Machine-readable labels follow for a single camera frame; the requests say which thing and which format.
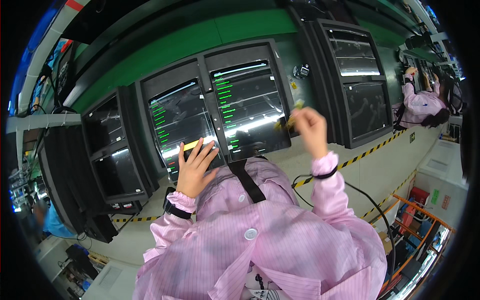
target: white button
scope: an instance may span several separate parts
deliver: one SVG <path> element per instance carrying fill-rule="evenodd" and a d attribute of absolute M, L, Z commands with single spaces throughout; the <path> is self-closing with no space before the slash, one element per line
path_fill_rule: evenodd
<path fill-rule="evenodd" d="M 258 234 L 258 231 L 255 228 L 250 228 L 249 230 L 245 231 L 245 238 L 247 240 L 253 240 Z"/>

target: label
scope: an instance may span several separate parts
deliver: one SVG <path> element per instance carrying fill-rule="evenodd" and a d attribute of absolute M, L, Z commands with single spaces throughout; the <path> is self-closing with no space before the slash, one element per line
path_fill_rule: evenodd
<path fill-rule="evenodd" d="M 444 202 L 442 203 L 442 208 L 444 210 L 447 210 L 449 204 L 450 204 L 450 196 L 445 195 Z"/>
<path fill-rule="evenodd" d="M 440 194 L 438 190 L 433 190 L 432 204 L 437 204 L 438 194 Z"/>

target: green sign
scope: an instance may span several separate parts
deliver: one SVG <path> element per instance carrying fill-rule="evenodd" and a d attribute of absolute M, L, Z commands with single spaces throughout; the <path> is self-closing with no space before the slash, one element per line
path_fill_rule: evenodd
<path fill-rule="evenodd" d="M 433 190 L 432 204 L 437 204 L 438 194 L 440 194 L 438 190 Z"/>

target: air vent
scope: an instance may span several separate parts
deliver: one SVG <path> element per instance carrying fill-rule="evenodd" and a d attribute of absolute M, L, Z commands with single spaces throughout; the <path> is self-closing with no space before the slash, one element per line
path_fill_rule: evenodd
<path fill-rule="evenodd" d="M 107 271 L 105 276 L 103 276 L 102 281 L 100 281 L 100 286 L 105 289 L 105 291 L 109 291 L 117 278 L 120 276 L 122 272 L 121 269 L 111 266 L 110 269 Z"/>

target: cardboard box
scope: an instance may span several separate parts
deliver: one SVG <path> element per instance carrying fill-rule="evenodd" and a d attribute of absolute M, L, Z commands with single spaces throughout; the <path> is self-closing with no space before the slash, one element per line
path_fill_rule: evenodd
<path fill-rule="evenodd" d="M 380 239 L 382 240 L 382 244 L 384 245 L 385 255 L 389 254 L 390 251 L 392 250 L 392 242 L 390 241 L 388 234 L 386 234 L 383 231 L 380 231 L 378 233 L 378 236 L 380 237 Z"/>

